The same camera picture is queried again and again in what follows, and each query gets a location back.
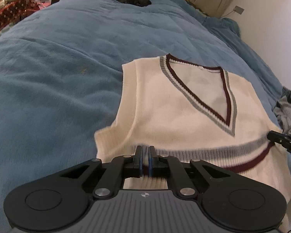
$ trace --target metal screw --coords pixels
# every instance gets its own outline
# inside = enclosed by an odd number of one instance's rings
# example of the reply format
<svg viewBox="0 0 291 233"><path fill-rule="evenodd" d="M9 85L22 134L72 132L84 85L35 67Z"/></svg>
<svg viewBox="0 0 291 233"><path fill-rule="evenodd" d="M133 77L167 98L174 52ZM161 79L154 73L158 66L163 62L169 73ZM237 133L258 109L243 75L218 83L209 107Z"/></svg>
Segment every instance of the metal screw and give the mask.
<svg viewBox="0 0 291 233"><path fill-rule="evenodd" d="M182 188L180 190L180 193L182 195L189 196L189 195L195 194L195 190L193 188L190 188L190 187L185 187L185 188Z"/></svg>
<svg viewBox="0 0 291 233"><path fill-rule="evenodd" d="M95 190L95 194L98 196L106 196L110 194L110 190L107 188L98 188Z"/></svg>

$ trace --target armhole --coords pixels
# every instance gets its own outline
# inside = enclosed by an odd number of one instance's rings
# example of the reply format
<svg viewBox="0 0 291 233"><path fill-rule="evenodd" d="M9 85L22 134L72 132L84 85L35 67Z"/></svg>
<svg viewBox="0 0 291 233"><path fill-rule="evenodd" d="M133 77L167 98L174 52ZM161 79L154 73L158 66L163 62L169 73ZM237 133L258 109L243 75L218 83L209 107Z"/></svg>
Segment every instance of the armhole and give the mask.
<svg viewBox="0 0 291 233"><path fill-rule="evenodd" d="M102 162L110 162L114 157L129 154L130 146L125 146L129 140L137 113L137 71L135 61L122 66L123 89L120 106L111 126L95 132L97 158Z"/></svg>
<svg viewBox="0 0 291 233"><path fill-rule="evenodd" d="M264 118L268 124L268 127L270 130L274 130L276 132L280 132L282 133L282 130L272 122L272 120L269 118L266 110L264 109L263 107L263 104L261 103L257 93L255 92L255 89L254 87L252 86L251 82L247 81L246 79L244 79L247 83L248 83L248 88L250 89L251 91L251 95L252 95L252 98L253 100L257 103L257 105L261 108L261 111L263 111L263 115L264 115Z"/></svg>

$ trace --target gray gripper base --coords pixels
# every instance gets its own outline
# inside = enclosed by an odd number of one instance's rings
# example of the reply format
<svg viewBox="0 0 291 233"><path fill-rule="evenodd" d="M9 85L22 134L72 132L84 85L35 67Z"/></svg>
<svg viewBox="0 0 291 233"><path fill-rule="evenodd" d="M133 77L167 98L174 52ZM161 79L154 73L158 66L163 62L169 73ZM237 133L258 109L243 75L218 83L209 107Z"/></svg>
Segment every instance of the gray gripper base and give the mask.
<svg viewBox="0 0 291 233"><path fill-rule="evenodd" d="M120 190L96 201L87 215L58 233L230 233L209 221L193 201L171 190ZM10 233L23 233L13 229Z"/></svg>

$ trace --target white sweater vest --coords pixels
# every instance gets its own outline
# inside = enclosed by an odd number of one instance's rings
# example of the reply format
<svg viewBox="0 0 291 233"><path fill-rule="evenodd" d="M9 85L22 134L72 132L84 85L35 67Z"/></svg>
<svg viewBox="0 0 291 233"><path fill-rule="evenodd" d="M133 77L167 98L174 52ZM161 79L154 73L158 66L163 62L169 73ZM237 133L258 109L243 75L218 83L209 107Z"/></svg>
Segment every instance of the white sweater vest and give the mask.
<svg viewBox="0 0 291 233"><path fill-rule="evenodd" d="M168 54L123 65L116 119L95 132L95 141L103 162L153 145L158 155L208 161L273 186L289 200L286 153L267 140L270 130L280 132L250 82ZM159 182L143 178L130 186L164 187Z"/></svg>

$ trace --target white wall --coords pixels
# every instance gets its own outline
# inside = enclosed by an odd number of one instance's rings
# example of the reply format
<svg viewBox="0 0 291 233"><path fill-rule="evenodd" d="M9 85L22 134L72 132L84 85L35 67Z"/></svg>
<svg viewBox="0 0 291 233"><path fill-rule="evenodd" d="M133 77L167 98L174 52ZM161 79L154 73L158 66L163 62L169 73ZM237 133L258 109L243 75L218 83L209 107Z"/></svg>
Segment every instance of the white wall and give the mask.
<svg viewBox="0 0 291 233"><path fill-rule="evenodd" d="M291 0L233 0L242 15L230 18L241 28L241 38L269 65L281 83L291 89Z"/></svg>

